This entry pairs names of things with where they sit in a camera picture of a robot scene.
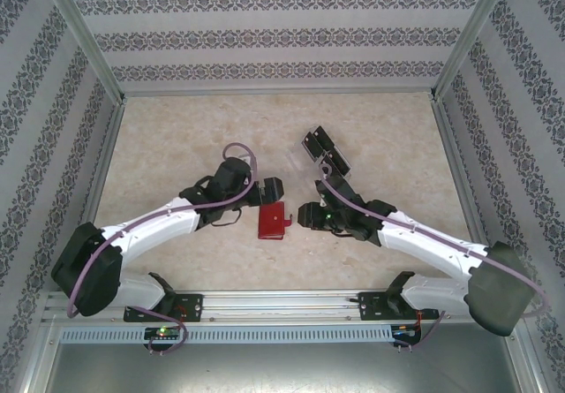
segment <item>red object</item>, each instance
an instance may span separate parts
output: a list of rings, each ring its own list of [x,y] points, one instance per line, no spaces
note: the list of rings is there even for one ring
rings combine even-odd
[[[284,202],[276,201],[270,205],[259,207],[259,239],[260,240],[282,240],[284,227],[292,224],[290,219],[284,219]]]

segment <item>wall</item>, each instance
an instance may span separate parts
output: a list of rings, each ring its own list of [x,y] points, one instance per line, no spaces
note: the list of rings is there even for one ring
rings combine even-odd
[[[75,0],[126,93],[431,87],[477,0]]]
[[[115,103],[52,0],[0,0],[0,391],[85,212]]]
[[[565,390],[565,0],[498,0],[444,97],[492,244],[519,251],[552,300],[528,328]]]

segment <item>beige floor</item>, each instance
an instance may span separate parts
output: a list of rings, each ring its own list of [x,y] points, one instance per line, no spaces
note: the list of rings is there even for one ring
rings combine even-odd
[[[157,208],[221,162],[231,141],[250,146],[260,177],[284,183],[288,213],[318,200],[288,152],[323,125],[349,159],[365,200],[396,205],[422,223],[468,238],[426,94],[224,95],[130,99],[117,139],[98,226]],[[154,271],[179,290],[384,288],[403,270],[439,272],[403,253],[297,224],[283,241],[257,239],[258,209],[238,224],[174,238],[130,269]]]

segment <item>enclosure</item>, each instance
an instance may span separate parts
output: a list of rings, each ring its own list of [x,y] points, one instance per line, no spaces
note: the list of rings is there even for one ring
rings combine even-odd
[[[565,390],[564,4],[0,0],[1,391]],[[457,238],[507,243],[550,308],[508,337],[450,318],[413,353],[378,336],[309,345],[206,337],[356,336],[366,326],[351,307],[337,311],[339,323],[282,313],[259,324],[229,306],[223,320],[213,304],[272,299],[329,312],[404,270],[441,275],[408,254],[296,223],[298,207],[319,196],[289,152],[317,125],[364,199]],[[211,305],[193,344],[149,357],[115,337],[137,335],[123,309],[68,320],[50,270],[75,228],[162,206],[214,174],[231,141],[256,153],[260,178],[283,181],[294,216],[284,240],[257,239],[259,211],[245,208],[237,223],[175,238],[128,267],[205,292]],[[91,341],[99,332],[114,334]]]

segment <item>purple cable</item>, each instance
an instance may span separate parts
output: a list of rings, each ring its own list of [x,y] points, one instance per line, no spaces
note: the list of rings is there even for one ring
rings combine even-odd
[[[80,287],[82,286],[82,283],[84,282],[84,280],[85,280],[85,278],[88,274],[88,271],[93,266],[96,259],[98,259],[98,256],[100,256],[102,251],[107,246],[111,245],[111,243],[113,241],[115,241],[117,238],[123,237],[124,233],[129,232],[129,231],[133,230],[134,228],[139,227],[141,224],[146,223],[147,221],[151,221],[152,219],[155,219],[156,217],[159,217],[159,216],[162,216],[162,215],[174,214],[176,212],[183,212],[185,210],[219,208],[221,206],[229,205],[230,203],[233,203],[234,201],[238,201],[239,199],[241,199],[242,197],[244,197],[246,194],[249,193],[249,191],[252,189],[252,187],[255,184],[255,181],[257,179],[257,158],[255,157],[255,155],[253,154],[253,151],[248,146],[246,146],[245,144],[242,144],[242,143],[234,142],[234,143],[228,144],[223,149],[222,157],[223,157],[224,160],[227,159],[227,155],[226,155],[227,151],[232,147],[241,147],[242,149],[244,149],[247,152],[247,154],[250,157],[250,160],[251,160],[251,164],[250,164],[250,166],[251,166],[251,179],[249,180],[249,184],[247,185],[247,187],[241,193],[232,197],[231,199],[218,201],[216,203],[206,203],[206,204],[203,204],[203,205],[179,206],[179,207],[176,207],[176,208],[170,208],[170,209],[165,209],[165,210],[160,210],[158,212],[154,212],[153,214],[147,215],[147,216],[140,218],[139,220],[135,221],[134,223],[131,223],[130,225],[125,226],[121,231],[118,231],[116,234],[107,238],[106,241],[104,241],[101,245],[99,245],[98,248],[94,251],[94,253],[92,253],[92,255],[90,256],[90,259],[88,259],[88,261],[87,261],[87,264],[85,265],[85,267],[80,272],[80,275],[77,278],[77,282],[74,284],[74,287],[73,287],[72,292],[71,292],[71,296],[69,297],[69,302],[67,303],[67,316],[69,318],[74,318],[79,313],[78,309],[74,309],[74,304],[77,300],[77,296],[79,295]],[[143,312],[145,314],[158,316],[159,318],[162,318],[166,321],[175,322],[176,324],[179,325],[179,327],[184,327],[184,330],[186,330],[185,325],[181,321],[177,321],[177,320],[170,318],[166,315],[154,313],[153,311],[149,311],[148,309],[144,309],[142,307],[136,307],[135,309],[138,310],[139,312]],[[171,350],[175,350],[175,346],[173,346],[169,349],[169,351],[171,351]]]
[[[443,320],[443,317],[445,316],[445,311],[442,311],[440,316],[438,317],[437,320],[435,320],[435,322],[433,323],[432,327],[430,328],[430,330],[426,333],[426,335],[424,336],[424,338],[422,338],[419,342],[417,342],[416,344],[410,344],[408,342],[404,342],[403,340],[398,340],[397,338],[395,338],[395,343],[401,344],[402,346],[406,346],[408,348],[410,348],[411,351],[413,351],[414,349],[417,349],[419,347],[422,346],[423,343],[425,343],[433,334],[433,332],[438,329],[438,327],[440,326],[440,322],[441,320]]]
[[[151,337],[149,339],[149,344],[147,345],[147,348],[149,349],[149,353],[150,354],[154,354],[154,353],[159,353],[160,356],[162,355],[166,355],[168,353],[171,353],[173,351],[175,351],[176,349],[178,349],[180,346],[182,346],[183,344],[185,344],[186,339],[188,338],[188,329],[186,329],[186,326],[179,320],[176,320],[174,318],[171,318],[170,316],[167,315],[163,315],[163,314],[158,314],[157,312],[153,312],[150,311],[144,307],[139,307],[139,306],[129,306],[131,309],[141,312],[142,314],[146,314],[146,315],[150,315],[150,316],[154,316],[156,318],[160,318],[164,321],[170,321],[170,322],[174,322],[176,324],[178,324],[178,327],[181,328],[183,330],[183,337],[181,338],[180,342],[173,344],[169,349],[167,349],[166,351],[156,351],[155,349],[151,348],[151,345],[153,344],[153,341],[157,338],[157,337]]]
[[[482,254],[473,252],[472,250],[469,250],[467,248],[465,248],[464,246],[461,246],[457,243],[454,243],[453,241],[447,240],[446,238],[442,238],[440,236],[438,236],[437,234],[424,230],[422,228],[419,228],[418,226],[415,225],[410,225],[409,223],[403,223],[402,221],[396,221],[392,218],[383,216],[383,215],[379,215],[376,214],[374,212],[371,212],[370,210],[361,208],[360,206],[356,205],[355,203],[347,200],[346,198],[344,198],[340,193],[338,193],[334,187],[331,186],[331,184],[326,180],[326,177],[329,177],[329,175],[331,174],[331,167],[327,164],[327,163],[322,163],[320,165],[320,178],[321,178],[321,182],[322,184],[340,201],[342,201],[343,203],[345,203],[347,206],[349,206],[350,208],[353,208],[355,210],[357,210],[358,212],[361,212],[365,215],[369,215],[372,216],[373,218],[377,218],[380,219],[382,221],[385,221],[387,223],[392,223],[394,225],[397,225],[399,227],[403,227],[406,228],[408,230],[411,231],[415,231],[415,232],[419,232],[420,234],[423,234],[433,240],[436,240],[440,243],[442,243],[445,246],[449,246],[452,247],[454,249],[456,249],[458,252],[461,253],[465,253],[469,256],[472,256],[473,258],[477,258],[489,265],[492,265],[498,269],[500,269],[501,271],[506,272],[507,274],[512,275],[513,277],[517,278],[518,280],[520,280],[523,283],[526,283],[528,286],[530,286],[535,292],[538,293],[538,295],[541,297],[542,299],[542,305],[534,310],[531,311],[529,313],[523,314],[522,317],[523,318],[531,318],[532,316],[538,316],[540,314],[542,314],[543,312],[545,312],[547,310],[547,308],[549,307],[549,298],[547,297],[546,293],[541,290],[541,287],[539,287],[537,284],[535,284],[530,278],[528,278],[527,276],[523,276],[522,274],[520,274],[518,271],[507,267],[506,265],[502,265],[501,263],[497,262],[497,261],[493,261],[492,259],[483,256]]]

